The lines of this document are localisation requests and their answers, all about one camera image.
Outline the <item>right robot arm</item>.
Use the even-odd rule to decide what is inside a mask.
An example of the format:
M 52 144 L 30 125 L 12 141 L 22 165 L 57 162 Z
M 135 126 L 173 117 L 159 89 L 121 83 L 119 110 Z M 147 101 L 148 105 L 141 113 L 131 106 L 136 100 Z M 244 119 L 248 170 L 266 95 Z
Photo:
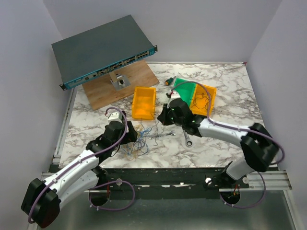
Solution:
M 277 155 L 280 147 L 259 123 L 252 126 L 234 126 L 217 123 L 204 115 L 195 115 L 182 99 L 173 99 L 164 104 L 158 120 L 164 126 L 177 125 L 192 136 L 214 138 L 240 147 L 243 156 L 229 163 L 221 175 L 223 186 L 230 188 L 242 176 L 265 172 Z

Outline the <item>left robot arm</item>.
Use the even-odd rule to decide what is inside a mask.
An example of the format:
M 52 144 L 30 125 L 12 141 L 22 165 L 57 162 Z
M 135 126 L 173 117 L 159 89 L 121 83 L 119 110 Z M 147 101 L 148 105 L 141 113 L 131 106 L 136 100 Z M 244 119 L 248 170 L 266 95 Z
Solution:
M 112 184 L 99 164 L 111 157 L 120 145 L 135 142 L 137 132 L 131 121 L 111 121 L 102 135 L 90 141 L 71 163 L 52 176 L 35 178 L 28 186 L 21 209 L 29 223 L 49 226 L 61 209 L 86 190 L 97 190 Z

